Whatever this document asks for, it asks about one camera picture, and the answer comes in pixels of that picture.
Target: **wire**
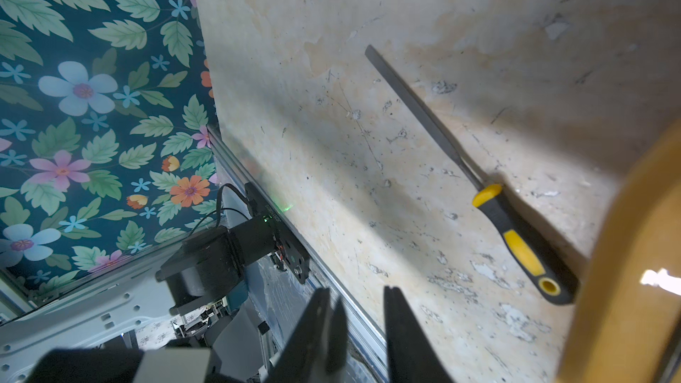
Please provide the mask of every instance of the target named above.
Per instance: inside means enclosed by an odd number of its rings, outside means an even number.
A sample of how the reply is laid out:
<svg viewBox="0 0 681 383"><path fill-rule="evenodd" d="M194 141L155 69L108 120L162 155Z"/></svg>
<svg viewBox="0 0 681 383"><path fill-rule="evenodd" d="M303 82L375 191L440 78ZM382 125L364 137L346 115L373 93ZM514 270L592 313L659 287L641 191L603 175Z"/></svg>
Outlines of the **wire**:
<svg viewBox="0 0 681 383"><path fill-rule="evenodd" d="M244 197L243 194L241 194L241 191L239 191L239 189L237 187L235 187L231 183L226 183L225 185L222 185L222 186L226 186L230 190L234 191L234 194L236 194L236 196L239 197L239 199L242 200L245 205L249 205L248 199L246 197Z"/></svg>
<svg viewBox="0 0 681 383"><path fill-rule="evenodd" d="M240 212L239 210L237 210L237 209L233 209L233 208L231 208L231 207L223 207L223 208L221 208L220 210L221 210L221 211L222 211L222 210L232 210L232 211L235 211L236 213L239 213L241 216L243 216L245 220L249 220L249 218L246 217L246 215L244 215L243 213L241 213L241 212ZM213 210L213 211L211 211L209 214L205 215L205 216L199 221L199 223L197 223L196 226L194 226L194 227L192 228L192 230L189 232L189 234L188 234L187 236L189 237L190 235L194 234L194 231L196 231L196 228L198 228L204 220L208 219L208 218L210 217L210 215L214 214L216 211L217 211L217 210Z"/></svg>

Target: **floral wallpaper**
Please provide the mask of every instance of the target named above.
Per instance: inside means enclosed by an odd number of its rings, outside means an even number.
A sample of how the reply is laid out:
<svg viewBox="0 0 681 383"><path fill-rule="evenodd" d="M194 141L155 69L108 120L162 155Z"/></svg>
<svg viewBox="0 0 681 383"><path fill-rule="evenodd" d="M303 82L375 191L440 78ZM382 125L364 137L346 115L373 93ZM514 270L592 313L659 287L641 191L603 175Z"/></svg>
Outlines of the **floral wallpaper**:
<svg viewBox="0 0 681 383"><path fill-rule="evenodd" d="M215 209L196 0L0 9L1 268L40 296Z"/></svg>

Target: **mounting hole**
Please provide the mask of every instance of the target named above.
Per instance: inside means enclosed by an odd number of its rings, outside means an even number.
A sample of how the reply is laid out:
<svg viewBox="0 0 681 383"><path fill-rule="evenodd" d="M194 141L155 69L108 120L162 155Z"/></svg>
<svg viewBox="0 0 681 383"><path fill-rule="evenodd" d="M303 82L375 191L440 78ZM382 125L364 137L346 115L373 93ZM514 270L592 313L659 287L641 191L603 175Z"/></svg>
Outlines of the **mounting hole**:
<svg viewBox="0 0 681 383"><path fill-rule="evenodd" d="M544 293L550 296L557 296L560 294L560 286L558 286L558 283L553 279L544 277L539 280L539 286Z"/></svg>

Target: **blue flower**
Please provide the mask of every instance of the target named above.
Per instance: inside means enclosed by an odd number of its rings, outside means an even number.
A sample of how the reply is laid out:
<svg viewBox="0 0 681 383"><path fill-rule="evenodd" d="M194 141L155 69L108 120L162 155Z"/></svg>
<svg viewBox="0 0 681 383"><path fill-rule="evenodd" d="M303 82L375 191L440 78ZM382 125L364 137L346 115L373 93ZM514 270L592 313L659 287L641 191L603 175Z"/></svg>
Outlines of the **blue flower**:
<svg viewBox="0 0 681 383"><path fill-rule="evenodd" d="M4 158L2 162L0 162L0 166L9 166L11 164L15 164L17 166L23 166L24 162L21 161L22 159L26 158L26 154L20 154L16 155L16 151L13 149L10 149L8 151L8 154L0 154L0 158Z"/></svg>
<svg viewBox="0 0 681 383"><path fill-rule="evenodd" d="M73 228L75 229L85 229L85 225L81 225L81 223L85 222L87 219L78 219L76 220L75 216L69 217L68 221L62 220L59 222L60 225L66 225L66 229L64 229L65 233L70 233L73 231Z"/></svg>
<svg viewBox="0 0 681 383"><path fill-rule="evenodd" d="M116 99L123 99L123 107L128 108L130 106L130 103L133 103L135 105L139 105L140 101L136 100L136 96L140 96L140 92L134 91L130 93L130 86L125 85L123 87L123 91L125 92L124 94L119 94L115 93L114 98Z"/></svg>
<svg viewBox="0 0 681 383"><path fill-rule="evenodd" d="M143 251L146 248L145 246L146 246L146 243L136 242L133 245L129 245L128 250L131 250L130 253L135 254L138 251Z"/></svg>
<svg viewBox="0 0 681 383"><path fill-rule="evenodd" d="M21 120L19 123L14 124L11 121L7 119L2 119L2 123L7 126L9 129L2 129L0 131L0 137L6 137L8 135L11 135L14 133L14 136L18 140L26 140L26 137L24 136L24 133L32 134L35 133L33 129L24 129L26 127L26 120Z"/></svg>
<svg viewBox="0 0 681 383"><path fill-rule="evenodd" d="M99 128L109 127L107 123L104 123L106 121L106 115L97 115L96 112L90 111L90 117L92 118L81 120L81 123L91 124L93 131L99 132Z"/></svg>
<svg viewBox="0 0 681 383"><path fill-rule="evenodd" d="M156 210L156 207L152 207L150 209L148 207L145 207L144 211L140 213L140 216L144 216L147 219L149 219L149 217L151 217L151 215L156 214L156 212L154 210Z"/></svg>
<svg viewBox="0 0 681 383"><path fill-rule="evenodd" d="M30 79L31 78L31 76L29 76L25 72L22 72L23 69L24 69L24 66L21 65L21 64L17 64L16 68L12 68L12 66L10 64L3 62L2 66L7 71L0 71L0 77L14 77L14 82L17 83L17 84L23 84L24 83L24 81L21 80L22 77L24 79Z"/></svg>
<svg viewBox="0 0 681 383"><path fill-rule="evenodd" d="M145 182L144 179L140 178L139 182L130 182L130 185L136 186L135 192L139 192L140 190L145 190L149 191L149 187L147 186L151 181Z"/></svg>
<svg viewBox="0 0 681 383"><path fill-rule="evenodd" d="M182 18L185 20L188 20L187 14L185 12L189 11L189 6L182 6L182 0L177 0L177 3L173 2L172 0L168 0L170 3L170 6L175 8L171 15L173 17L177 17L178 15L182 15Z"/></svg>
<svg viewBox="0 0 681 383"><path fill-rule="evenodd" d="M49 280L49 275L52 273L52 271L48 272L43 272L42 269L38 269L38 271L35 273L34 276L28 277L28 279L34 279L35 283L38 284L40 281L47 281Z"/></svg>
<svg viewBox="0 0 681 383"><path fill-rule="evenodd" d="M198 47L204 48L204 55L206 55L206 45L204 44L204 41L203 41L203 40L197 40L197 41L196 41L196 45L197 45Z"/></svg>
<svg viewBox="0 0 681 383"><path fill-rule="evenodd" d="M170 64L170 61L164 61L163 55L159 55L159 57L152 56L151 60L154 62L154 65L152 65L151 68L156 69L158 67L161 67L163 71L168 71L166 65Z"/></svg>

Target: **yellow and black screwdriver handle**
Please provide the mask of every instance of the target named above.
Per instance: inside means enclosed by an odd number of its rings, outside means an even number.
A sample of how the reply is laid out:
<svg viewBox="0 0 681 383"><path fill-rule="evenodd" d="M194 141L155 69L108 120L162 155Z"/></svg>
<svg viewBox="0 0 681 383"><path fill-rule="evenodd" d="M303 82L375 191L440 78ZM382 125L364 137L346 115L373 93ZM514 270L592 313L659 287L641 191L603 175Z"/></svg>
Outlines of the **yellow and black screwdriver handle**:
<svg viewBox="0 0 681 383"><path fill-rule="evenodd" d="M555 305L574 302L580 281L544 237L515 211L501 185L495 183L478 192L472 205L492 221L544 299Z"/></svg>

